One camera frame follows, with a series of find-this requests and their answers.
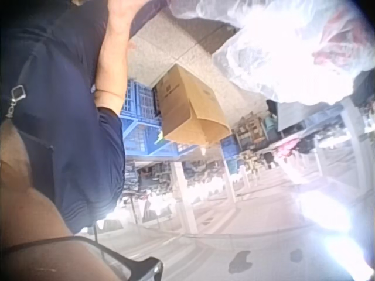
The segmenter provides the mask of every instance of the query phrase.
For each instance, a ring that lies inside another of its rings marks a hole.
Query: cardboard box
[[[165,139],[190,145],[209,145],[231,130],[214,92],[178,64],[155,86]]]

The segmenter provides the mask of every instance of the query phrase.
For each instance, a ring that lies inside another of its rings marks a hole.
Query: dark blue clothing
[[[124,186],[121,120],[96,108],[91,93],[107,13],[104,1],[52,2],[1,32],[1,119],[11,89],[22,85],[26,98],[13,122],[34,188],[55,203],[73,233],[110,213]]]

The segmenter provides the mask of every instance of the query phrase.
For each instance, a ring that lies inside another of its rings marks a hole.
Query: plastic bag
[[[177,18],[203,18],[229,23],[243,28],[254,5],[265,5],[272,0],[171,0],[169,7]]]
[[[348,2],[229,0],[224,7],[220,2],[172,0],[171,9],[177,16],[242,28],[213,55],[242,89],[278,102],[333,104],[353,92],[361,71],[375,66],[373,32]]]

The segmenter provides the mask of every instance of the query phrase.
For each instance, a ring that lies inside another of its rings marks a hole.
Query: column
[[[356,158],[357,175],[360,194],[373,188],[374,159],[369,135],[364,132],[364,122],[361,113],[350,98],[341,101],[344,110],[341,117],[350,133],[350,141]]]
[[[241,165],[240,166],[240,173],[242,175],[242,180],[244,182],[245,189],[250,189],[250,182],[248,180],[248,176],[247,176],[245,165]]]
[[[224,160],[223,179],[224,179],[224,182],[225,182],[225,191],[227,193],[228,202],[229,202],[230,205],[235,207],[236,206],[236,194],[234,192],[233,185],[232,185],[232,182],[230,180],[229,169],[228,169],[227,162],[225,160]]]
[[[314,138],[314,155],[316,163],[318,164],[319,173],[321,176],[328,176],[327,175],[327,164],[326,164],[326,157],[324,156],[324,151],[322,148],[319,147],[318,140]]]
[[[186,233],[198,233],[193,206],[188,194],[188,181],[185,179],[181,162],[171,162],[173,196],[176,199],[176,213]]]

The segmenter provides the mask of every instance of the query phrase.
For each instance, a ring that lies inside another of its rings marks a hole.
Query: metal clip
[[[13,118],[13,113],[14,113],[14,109],[17,105],[17,102],[19,100],[22,100],[22,99],[26,98],[25,88],[22,85],[18,85],[16,87],[14,87],[11,90],[11,94],[12,94],[12,99],[11,99],[11,104],[8,108],[8,112],[6,113],[7,118]]]

